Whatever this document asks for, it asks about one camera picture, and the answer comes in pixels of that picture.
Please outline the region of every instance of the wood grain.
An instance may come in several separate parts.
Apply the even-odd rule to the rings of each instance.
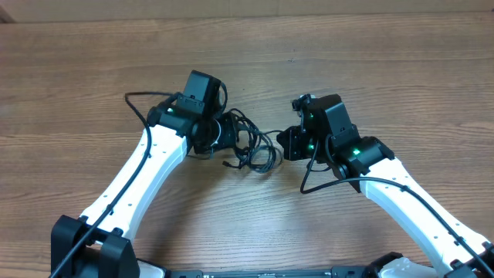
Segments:
[[[265,131],[297,123],[289,102],[300,94],[338,93],[362,135],[493,239],[493,27],[492,13],[1,25],[0,276],[47,276],[52,225],[91,204],[140,137],[123,94],[183,90],[191,70],[223,80],[228,106]],[[144,112],[158,101],[135,100]],[[428,263],[350,186],[301,195],[305,161],[258,175],[223,160],[235,157],[186,159],[172,173],[137,234],[140,258],[299,269],[398,251]]]

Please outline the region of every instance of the wire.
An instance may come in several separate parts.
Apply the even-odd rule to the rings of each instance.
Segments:
[[[313,166],[314,160],[316,158],[316,153],[317,153],[318,149],[319,149],[319,141],[316,142],[316,147],[314,148],[314,154],[313,154],[312,158],[310,159],[310,162],[308,164],[309,167],[307,168],[307,172],[306,172],[305,176],[303,177],[302,184],[300,185],[300,193],[309,194],[309,193],[318,191],[318,190],[323,189],[323,188],[328,188],[328,187],[333,186],[333,185],[338,185],[338,184],[351,182],[351,181],[376,181],[376,182],[381,182],[381,183],[384,183],[387,185],[396,186],[400,190],[402,190],[403,192],[407,192],[408,194],[415,197],[443,225],[443,227],[445,227],[445,229],[449,232],[450,235],[453,236],[453,238],[456,240],[456,242],[458,242],[461,246],[463,246],[463,248],[465,248],[465,250],[468,253],[470,253],[470,255],[472,255],[474,260],[476,260],[479,263],[479,265],[483,268],[483,270],[485,270],[489,274],[490,277],[494,278],[494,272],[490,269],[490,267],[487,265],[487,263],[468,244],[466,244],[463,237],[459,236],[455,232],[455,230],[438,214],[438,212],[436,212],[435,209],[431,207],[431,205],[429,205],[419,194],[417,194],[416,192],[411,190],[407,185],[401,185],[395,181],[389,181],[389,180],[384,179],[384,178],[358,177],[358,178],[345,178],[342,180],[331,181],[331,182],[327,182],[327,183],[322,184],[322,185],[318,185],[314,188],[304,190],[307,178],[309,177],[309,173],[310,173],[310,170],[312,169],[312,166]]]
[[[278,166],[283,162],[283,154],[281,151],[274,147],[274,144],[268,134],[275,132],[283,132],[280,130],[261,132],[257,126],[248,119],[243,112],[236,108],[230,109],[227,114],[230,115],[233,121],[234,133],[236,136],[236,141],[239,142],[239,132],[245,131],[249,135],[249,143],[247,147],[239,148],[237,146],[233,147],[233,152],[235,156],[239,159],[239,165],[234,166],[227,161],[223,161],[223,165],[230,168],[242,169],[244,166],[249,167],[251,170],[258,173],[266,173]],[[267,151],[268,157],[265,163],[253,163],[254,157],[260,151]]]
[[[144,163],[146,162],[147,158],[149,157],[149,153],[151,151],[151,143],[152,143],[152,140],[151,140],[151,129],[149,128],[149,124],[147,124],[146,119],[142,116],[142,114],[139,112],[139,110],[129,101],[129,96],[138,96],[138,95],[172,96],[172,93],[133,92],[133,93],[126,93],[125,94],[125,102],[132,109],[132,111],[139,117],[140,121],[142,121],[142,124],[144,125],[144,128],[146,129],[146,135],[147,135],[146,151],[144,151],[144,155],[143,155],[142,159],[140,160],[139,165],[137,166],[137,168],[134,171],[134,173],[130,176],[130,178],[127,181],[127,183],[122,187],[122,189],[120,190],[120,192],[118,192],[117,196],[113,199],[113,201],[109,205],[107,205],[107,208],[104,210],[104,212],[101,214],[101,216],[93,223],[93,225],[87,230],[87,232],[83,234],[83,236],[79,239],[79,241],[67,253],[67,255],[63,258],[63,260],[55,268],[55,270],[50,274],[49,278],[57,277],[60,274],[60,271],[70,261],[70,258],[72,258],[74,256],[74,254],[79,250],[79,248],[83,244],[85,244],[85,242],[88,240],[88,238],[94,232],[94,230],[101,224],[101,222],[108,216],[108,214],[110,214],[110,212],[113,211],[113,208],[118,203],[118,201],[120,200],[120,198],[122,198],[122,196],[124,195],[125,191],[130,187],[130,185],[132,185],[132,182],[137,177],[137,175],[139,174],[140,170],[144,166]]]

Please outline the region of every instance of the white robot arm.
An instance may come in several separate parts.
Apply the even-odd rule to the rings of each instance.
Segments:
[[[484,236],[473,232],[463,225],[453,215],[447,212],[437,203],[403,167],[401,161],[384,159],[369,167],[370,173],[364,177],[383,178],[408,186],[413,192],[419,194],[434,210],[451,226],[456,233],[463,237],[468,245],[477,253],[486,251],[485,242],[489,242]],[[401,228],[417,243],[425,255],[429,258],[437,274],[443,277],[453,270],[451,262],[459,260],[468,262],[472,255],[461,246],[448,230],[425,208],[415,197],[403,192],[398,187],[376,181],[361,181],[360,190],[370,200],[376,202],[384,209]],[[386,270],[388,276],[403,269]]]
[[[140,221],[164,180],[187,154],[186,138],[175,135],[174,130],[156,126],[151,127],[151,134],[153,138],[151,159],[147,160],[140,174],[113,209],[113,213],[98,226],[108,232],[120,229],[122,236],[131,241],[134,240]],[[87,224],[92,225],[96,221],[106,208],[108,200],[114,198],[124,186],[132,169],[135,169],[141,160],[146,144],[147,136],[144,132],[129,161],[122,167],[107,190],[81,214],[81,217],[87,217]],[[362,176],[383,178],[407,185],[431,205],[459,235],[462,235],[478,254],[485,252],[482,244],[488,240],[463,225],[439,205],[412,178],[397,158],[379,161],[370,167],[370,173]],[[391,262],[390,266],[381,270],[381,277],[443,277],[452,271],[450,265],[452,261],[457,259],[468,262],[472,259],[472,255],[455,243],[455,239],[448,234],[444,226],[412,195],[403,192],[400,188],[377,181],[361,181],[360,190],[403,228],[424,251],[434,267],[432,270],[418,266],[403,258],[398,260],[401,261],[402,267],[399,263],[398,266],[391,267],[397,264]]]
[[[113,212],[98,225],[98,228],[107,232],[119,229],[122,236],[132,242],[144,213],[164,180],[187,155],[186,137],[179,137],[175,134],[176,131],[159,125],[150,127],[150,129],[152,138],[150,157],[134,182],[115,205]],[[144,131],[136,150],[107,190],[80,215],[80,217],[87,218],[87,224],[92,225],[100,217],[110,200],[113,200],[120,192],[142,159],[146,146],[147,135]]]
[[[225,102],[222,105],[218,101],[220,86],[225,91]],[[243,124],[234,124],[232,115],[218,116],[230,113],[222,114],[227,98],[225,85],[220,80],[193,71],[184,93],[176,93],[153,107],[146,120],[127,101],[146,127],[143,136],[107,190],[83,211],[80,218],[71,219],[63,215],[53,227],[51,277],[276,278],[275,273],[202,275],[202,272],[194,271],[170,274],[159,266],[136,259],[132,248],[145,212],[167,176],[191,150],[188,144],[194,145],[196,153],[204,153],[209,149],[213,151],[213,146],[220,150],[235,146],[239,130],[252,131],[251,127],[245,126],[245,115],[242,113],[244,120],[240,122]],[[306,194],[329,187],[332,183],[349,182],[403,228],[424,251],[434,269],[395,257],[378,260],[379,263],[374,262],[369,266],[335,266],[330,270],[300,270],[280,275],[292,278],[469,278],[475,276],[472,269],[479,269],[494,278],[492,244],[442,208],[377,138],[360,137],[339,96],[316,99],[305,95],[294,100],[292,105],[301,116],[301,125],[280,132],[276,140],[283,146],[285,159],[295,161],[312,158],[300,191]],[[216,131],[209,132],[208,127]],[[259,130],[254,132],[256,136],[264,136],[262,139],[266,143],[271,143],[266,134]],[[255,165],[258,167],[254,167],[254,170],[268,171],[274,165],[276,150],[272,145],[265,149],[271,151],[269,157],[272,160],[266,164],[269,166],[260,168]],[[145,159],[147,150],[150,153]],[[235,154],[242,159],[252,159],[254,155],[251,152]],[[304,191],[303,186],[315,160],[327,163],[339,180]],[[102,245],[99,252],[86,247],[93,243]]]

